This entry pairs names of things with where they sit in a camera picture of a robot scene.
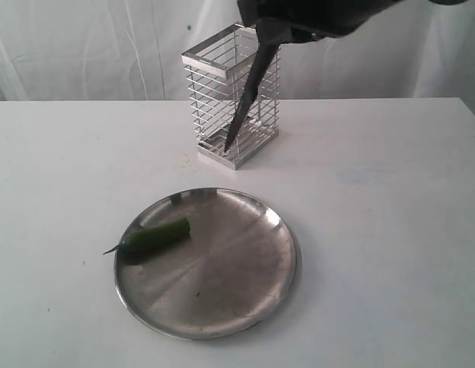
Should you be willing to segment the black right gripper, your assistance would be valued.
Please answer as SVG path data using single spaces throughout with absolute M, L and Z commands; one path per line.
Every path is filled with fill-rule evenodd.
M 308 43 L 343 38 L 371 17 L 397 5 L 390 0 L 241 0 L 245 26 L 254 26 L 260 43 Z

